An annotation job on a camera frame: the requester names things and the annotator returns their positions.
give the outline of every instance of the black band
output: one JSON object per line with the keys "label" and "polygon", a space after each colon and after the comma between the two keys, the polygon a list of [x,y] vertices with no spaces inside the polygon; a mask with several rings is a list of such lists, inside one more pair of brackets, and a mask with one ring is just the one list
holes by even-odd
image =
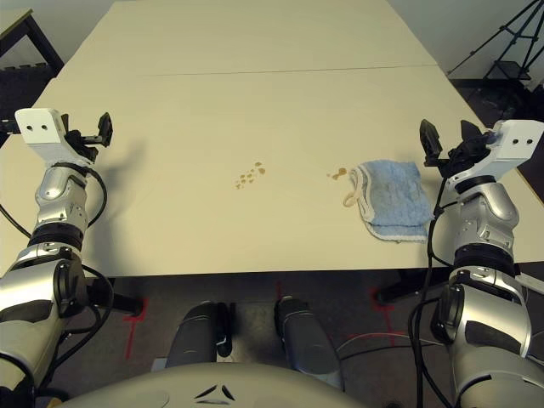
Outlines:
{"label": "black band", "polygon": [[472,177],[467,180],[463,180],[461,183],[456,185],[456,191],[459,194],[464,193],[468,189],[472,189],[474,186],[479,184],[488,184],[495,183],[496,180],[493,176],[478,176]]}
{"label": "black band", "polygon": [[515,278],[516,269],[510,254],[491,244],[468,244],[456,250],[454,268],[483,266],[498,269]]}
{"label": "black band", "polygon": [[76,170],[78,173],[80,173],[83,177],[87,176],[88,170],[85,167],[78,166],[75,163],[69,163],[64,161],[59,161],[58,163],[55,163],[51,167],[68,167],[72,170]]}
{"label": "black band", "polygon": [[42,242],[61,242],[82,250],[83,233],[74,225],[66,223],[49,223],[34,230],[28,246]]}

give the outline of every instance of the table leg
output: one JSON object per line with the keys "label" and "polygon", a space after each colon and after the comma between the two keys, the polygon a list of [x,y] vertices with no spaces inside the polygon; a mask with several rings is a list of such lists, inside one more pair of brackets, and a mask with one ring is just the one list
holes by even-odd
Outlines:
{"label": "table leg", "polygon": [[[392,303],[419,293],[425,281],[426,269],[398,269],[400,281],[376,292],[379,303]],[[450,268],[433,268],[430,287],[442,285],[448,281]]]}
{"label": "table leg", "polygon": [[[104,306],[107,303],[108,291],[103,287],[103,283],[99,280],[94,280],[91,286],[87,286],[88,300],[92,304]],[[138,316],[144,309],[144,301],[134,297],[128,297],[114,293],[113,309],[127,313],[132,316]]]}
{"label": "table leg", "polygon": [[59,72],[60,70],[62,70],[62,67],[65,66],[65,63],[54,50],[51,42],[49,42],[47,37],[45,37],[45,34],[43,34],[43,31],[40,29],[37,22],[32,18],[31,15],[29,15],[25,18],[23,24],[28,27],[28,37],[31,39],[32,43],[40,52],[42,57],[47,61],[55,76],[59,75]]}

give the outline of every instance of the brown stain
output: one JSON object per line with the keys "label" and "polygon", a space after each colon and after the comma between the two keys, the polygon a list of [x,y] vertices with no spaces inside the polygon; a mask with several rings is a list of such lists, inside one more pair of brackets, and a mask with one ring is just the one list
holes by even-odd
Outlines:
{"label": "brown stain", "polygon": [[247,171],[247,174],[241,174],[239,179],[235,181],[235,187],[237,190],[243,189],[244,185],[248,185],[253,183],[256,179],[258,179],[259,174],[265,174],[266,170],[264,168],[261,168],[263,165],[262,162],[256,161],[255,162],[255,168],[252,168],[251,170]]}
{"label": "brown stain", "polygon": [[338,169],[338,173],[332,175],[332,179],[338,180],[338,178],[339,178],[340,176],[343,176],[344,174],[347,174],[347,173],[348,173],[348,170],[346,170],[344,167],[340,167],[340,168]]}

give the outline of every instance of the black cable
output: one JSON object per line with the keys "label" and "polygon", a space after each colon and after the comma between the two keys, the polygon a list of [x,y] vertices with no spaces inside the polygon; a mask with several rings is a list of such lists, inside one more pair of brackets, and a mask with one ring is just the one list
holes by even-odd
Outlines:
{"label": "black cable", "polygon": [[100,175],[95,170],[93,170],[90,167],[84,167],[84,170],[88,172],[91,176],[93,176],[94,179],[100,184],[100,188],[102,189],[102,195],[103,195],[102,205],[100,206],[99,211],[96,213],[94,218],[91,219],[91,221],[88,223],[88,227],[90,227],[100,218],[100,216],[105,210],[105,205],[108,202],[108,190],[105,188],[104,180],[100,177]]}
{"label": "black cable", "polygon": [[[425,305],[429,304],[429,303],[435,303],[435,302],[438,302],[438,301],[439,301],[439,297],[434,297],[432,299],[426,300],[425,302],[419,303],[410,312],[410,315],[408,316],[408,335],[409,335],[410,340],[412,342],[412,346],[413,346],[413,343],[414,343],[415,339],[416,338],[419,339],[419,333],[418,333],[418,336],[416,337],[415,332],[414,332],[414,327],[413,327],[413,321],[414,321],[414,317],[417,314],[417,311],[418,310],[421,311],[423,309],[423,307]],[[444,396],[442,391],[440,391],[440,388],[438,387],[436,382],[434,382],[433,378],[429,374],[427,366],[425,365],[425,362],[423,361],[423,355],[421,354],[420,357],[421,357],[421,362],[422,362],[422,374],[425,376],[425,378],[427,379],[429,385],[433,389],[436,396],[440,399],[442,404],[444,404],[444,406],[446,406],[448,408],[452,408],[452,405],[450,404],[450,401],[448,401],[448,399]]]}
{"label": "black cable", "polygon": [[0,204],[0,213],[26,238],[31,237],[31,233],[28,232],[21,224],[19,224],[15,219],[9,215],[8,210],[6,210],[2,204]]}
{"label": "black cable", "polygon": [[[433,252],[433,234],[434,234],[434,228],[436,226],[436,222],[438,221],[440,215],[444,212],[444,209],[450,206],[453,206],[454,203],[448,203],[444,207],[440,206],[440,201],[442,198],[442,195],[444,193],[446,179],[442,179],[442,183],[440,184],[439,193],[436,198],[436,202],[434,204],[434,210],[433,215],[434,218],[431,221],[429,228],[428,228],[428,242],[427,242],[427,258],[428,258],[428,267],[427,267],[427,273],[425,274],[425,281],[423,282],[423,288],[421,290],[421,300],[420,303],[412,310],[409,318],[409,327],[408,332],[411,339],[411,345],[414,352],[414,361],[416,364],[416,397],[417,397],[417,408],[423,408],[423,376],[427,379],[429,385],[433,389],[433,391],[436,393],[436,395],[439,397],[439,399],[442,401],[442,403],[450,408],[451,404],[447,400],[447,398],[442,394],[442,392],[439,390],[438,386],[434,382],[434,380],[431,378],[430,374],[428,373],[427,367],[425,366],[425,363],[423,361],[423,353],[422,353],[422,344],[419,339],[419,332],[420,332],[420,326],[421,326],[421,319],[422,319],[422,307],[427,304],[426,298],[427,298],[427,292],[428,288],[430,286],[431,282],[431,276],[433,274],[433,259],[437,259],[439,262],[446,263],[442,259],[436,257]],[[415,319],[414,327],[412,329],[412,321]]]}
{"label": "black cable", "polygon": [[5,354],[5,353],[0,352],[0,359],[10,362],[11,364],[13,364],[17,368],[19,368],[19,370],[21,370],[21,372],[25,375],[25,378],[31,384],[30,398],[31,398],[31,401],[32,401],[32,406],[33,406],[33,403],[34,403],[34,401],[36,399],[36,386],[35,386],[36,383],[35,383],[34,374],[30,370],[30,368],[28,368],[25,365],[25,363],[23,363],[21,360],[18,360],[15,357],[13,357],[13,356],[11,356],[9,354]]}
{"label": "black cable", "polygon": [[[63,167],[62,163],[57,164],[58,167]],[[96,213],[96,215],[91,219],[91,221],[88,223],[88,227],[96,223],[96,221],[100,218],[102,213],[105,210],[105,206],[108,202],[108,190],[105,187],[104,180],[100,177],[100,175],[92,168],[90,167],[79,167],[82,169],[82,171],[89,173],[93,178],[98,182],[100,185],[100,188],[102,189],[102,204],[100,205],[99,211]],[[19,224],[15,219],[9,214],[8,210],[6,210],[2,204],[0,204],[0,213],[26,238],[31,238],[31,233],[28,232],[21,224]]]}
{"label": "black cable", "polygon": [[427,273],[425,274],[425,281],[423,282],[423,288],[421,290],[421,300],[420,303],[414,308],[411,313],[416,314],[416,323],[415,331],[412,333],[411,323],[409,326],[409,334],[411,337],[411,345],[414,351],[414,361],[416,364],[416,407],[423,408],[423,362],[422,362],[422,351],[421,351],[421,342],[419,341],[419,329],[422,320],[422,306],[425,304],[425,299],[427,297],[428,288],[431,281],[431,275],[433,274],[433,233],[436,221],[438,220],[439,215],[441,214],[440,208],[440,199],[444,193],[446,179],[442,179],[440,184],[440,189],[438,196],[436,198],[436,203],[434,204],[433,215],[434,218],[431,220],[431,223],[428,227],[428,240],[427,240],[427,258],[428,258],[428,267]]}
{"label": "black cable", "polygon": [[[431,347],[431,346],[438,346],[438,344],[423,344],[422,347]],[[378,347],[378,348],[370,348],[368,350],[359,351],[357,353],[352,353],[345,355],[343,357],[340,357],[340,361],[345,361],[348,359],[351,359],[352,357],[357,357],[358,355],[363,355],[367,353],[374,353],[375,351],[381,351],[381,350],[387,350],[387,349],[409,349],[411,348],[411,345],[398,345],[398,346],[384,346],[384,347]]]}
{"label": "black cable", "polygon": [[58,359],[56,359],[54,362],[51,363],[48,369],[48,373],[46,374],[46,378],[49,376],[52,376],[54,371],[59,368],[59,366],[64,363],[66,360],[68,360],[72,355],[74,355],[81,347],[83,347],[85,344],[88,343],[88,341],[93,338],[93,336],[96,334],[96,332],[102,327],[105,323],[105,321],[108,319],[108,316],[111,313],[111,309],[113,308],[113,287],[111,286],[110,281],[103,276],[98,270],[95,270],[89,266],[83,265],[83,268],[90,272],[91,274],[95,275],[98,279],[103,281],[105,285],[108,288],[108,303],[105,305],[105,312],[102,314],[102,319],[99,321],[98,324],[94,325],[91,331],[82,339],[79,343],[77,343],[75,346],[70,348],[68,351],[66,351],[64,354],[62,354]]}
{"label": "black cable", "polygon": [[69,330],[66,330],[65,333],[66,334],[83,334],[83,333],[88,333],[90,332],[91,330],[94,329],[94,327],[96,325],[98,325],[100,323],[100,320],[102,319],[102,316],[100,316],[100,312],[99,310],[96,308],[96,306],[94,306],[93,304],[89,304],[87,305],[87,307],[93,312],[94,314],[94,323],[89,326],[89,327],[82,327],[81,329],[69,329]]}

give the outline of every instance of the floor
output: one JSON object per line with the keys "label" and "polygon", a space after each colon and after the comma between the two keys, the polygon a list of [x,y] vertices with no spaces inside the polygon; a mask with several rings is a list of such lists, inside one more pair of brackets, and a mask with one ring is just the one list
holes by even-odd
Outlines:
{"label": "floor", "polygon": [[[47,67],[0,71],[1,117],[10,116],[14,110],[32,104],[50,77],[44,69]],[[473,99],[471,105],[483,122],[495,120],[496,110],[481,99]],[[541,183],[540,168],[544,161],[536,159],[533,162],[533,170],[529,173],[536,180],[535,189],[542,194],[544,189],[537,184]],[[544,279],[539,263],[524,264],[521,268]],[[356,334],[405,332],[408,314],[417,299],[408,297],[383,307],[372,297],[377,288],[397,279],[395,271],[378,270],[118,279],[116,292],[146,299],[144,318],[132,322],[126,320],[124,314],[112,313],[95,338],[57,370],[51,386],[78,396],[149,372],[154,359],[167,355],[183,316],[204,300],[236,303],[234,351],[227,359],[229,361],[286,366],[273,320],[275,301],[286,294],[310,303],[336,346]],[[544,329],[544,316],[541,314],[544,297],[533,292],[528,296],[533,331],[538,332]],[[431,313],[431,309],[426,309],[423,314],[422,338],[432,339],[428,329]],[[71,322],[71,326],[85,326],[90,320],[90,315],[82,314]],[[75,338],[68,339],[61,352],[75,341]],[[408,342],[387,337],[365,338],[352,342],[340,355],[393,344]],[[451,379],[447,353],[440,346],[424,350],[429,371],[448,394]],[[534,341],[531,353],[544,359],[544,336]],[[343,362],[343,375],[346,392],[369,407],[386,407],[391,402],[404,407],[415,405],[415,368],[409,348],[377,351],[346,360]],[[428,388],[426,401],[426,407],[441,406]],[[45,404],[46,401],[41,401],[41,406]]]}

